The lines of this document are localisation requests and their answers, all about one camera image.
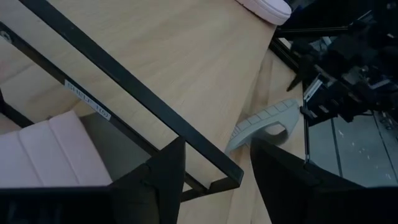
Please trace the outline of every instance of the gray plastic object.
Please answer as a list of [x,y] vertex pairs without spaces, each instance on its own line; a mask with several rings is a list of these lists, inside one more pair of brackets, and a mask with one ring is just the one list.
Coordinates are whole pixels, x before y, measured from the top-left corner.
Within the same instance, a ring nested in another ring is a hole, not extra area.
[[[228,155],[239,146],[250,143],[253,137],[275,145],[283,144],[296,126],[299,115],[299,104],[296,100],[284,100],[258,112],[235,126],[225,154]],[[284,128],[279,134],[270,134],[266,131],[266,128],[278,124]]]

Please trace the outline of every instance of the black plastic piece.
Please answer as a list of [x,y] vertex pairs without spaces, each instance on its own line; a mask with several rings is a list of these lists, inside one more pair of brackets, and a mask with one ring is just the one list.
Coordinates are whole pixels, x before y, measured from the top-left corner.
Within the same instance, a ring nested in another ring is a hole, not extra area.
[[369,10],[373,0],[322,0],[298,7],[281,26],[283,29],[339,28],[347,26]]
[[111,184],[118,223],[177,223],[184,175],[185,141],[178,137]]
[[274,224],[398,222],[398,187],[366,189],[260,139],[251,160]]
[[340,78],[358,63],[358,55],[365,47],[353,36],[341,35],[329,45],[328,53],[320,61],[319,66],[331,76]]
[[[115,59],[107,54],[101,47],[93,42],[87,35],[85,35],[79,28],[72,24],[66,17],[52,7],[47,1],[39,0],[32,4],[31,2],[21,1],[26,4],[29,9],[37,12],[38,16],[42,16],[48,25],[55,26],[55,30],[64,37],[67,41],[73,42],[77,49],[88,57],[93,63],[99,66],[109,77],[111,77],[117,84],[121,85],[133,97],[143,104],[151,113],[156,115],[168,127],[174,130],[180,136],[186,137],[187,141],[212,164],[219,168],[227,175],[227,178],[214,181],[210,188],[206,188],[203,184],[193,178],[190,174],[185,174],[186,183],[192,187],[192,190],[183,193],[183,201],[201,197],[208,194],[214,194],[225,190],[235,189],[240,186],[243,177],[243,171],[231,159],[225,156],[219,149],[217,149],[211,142],[209,142],[203,135],[195,130],[189,123],[181,118],[175,111],[167,106],[161,99],[159,99],[153,92],[123,68]],[[109,114],[111,114],[111,122],[127,137],[132,139],[137,145],[147,151],[150,155],[156,154],[159,150],[151,143],[146,141],[140,134],[135,132],[123,120],[113,114],[107,107],[102,105],[98,100],[93,98],[84,88],[74,82],[70,77],[63,73],[59,68],[47,60],[43,55],[31,47],[27,42],[22,40],[17,34],[13,33],[8,27],[0,22],[2,31],[8,33],[11,37],[10,42],[17,47],[21,52],[26,54],[35,63],[40,65],[51,76],[56,78],[60,83],[64,84],[68,80],[72,85],[77,87],[81,92],[90,97],[93,101],[99,104]]]
[[313,80],[318,74],[315,70],[316,59],[311,55],[303,55],[298,61],[298,72],[286,91],[292,90],[303,80]]

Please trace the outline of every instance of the pink cushion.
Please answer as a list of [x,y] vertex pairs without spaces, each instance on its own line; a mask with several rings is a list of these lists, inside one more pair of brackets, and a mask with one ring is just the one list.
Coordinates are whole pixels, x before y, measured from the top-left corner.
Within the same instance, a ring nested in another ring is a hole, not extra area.
[[73,111],[0,136],[0,187],[110,184],[94,144]]

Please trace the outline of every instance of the light wood surface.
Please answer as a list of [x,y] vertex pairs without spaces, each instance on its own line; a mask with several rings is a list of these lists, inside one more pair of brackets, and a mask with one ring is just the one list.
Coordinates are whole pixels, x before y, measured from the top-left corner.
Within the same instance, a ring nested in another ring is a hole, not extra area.
[[[234,0],[50,3],[219,149],[226,147],[274,26]],[[0,2],[0,20],[159,149],[176,137],[17,0]],[[55,80],[37,78],[43,71],[11,56],[0,55],[0,87],[21,113],[39,121],[76,105]],[[25,91],[16,93],[17,86]],[[219,177],[189,146],[187,171],[205,185]]]
[[[296,99],[302,104],[302,88],[297,86],[290,92],[286,88],[294,78],[291,71],[270,50],[262,62],[251,95],[246,100],[240,119],[247,118],[258,111],[285,99]],[[304,123],[300,119],[289,140],[280,146],[282,149],[304,159]],[[227,224],[265,224],[270,223],[267,209],[262,201],[254,179],[248,146],[233,152],[232,157],[244,170],[240,188],[216,195],[198,198],[181,204],[179,223],[227,223]]]
[[11,131],[17,131],[21,128],[12,122],[10,119],[0,113],[0,135],[10,133]]

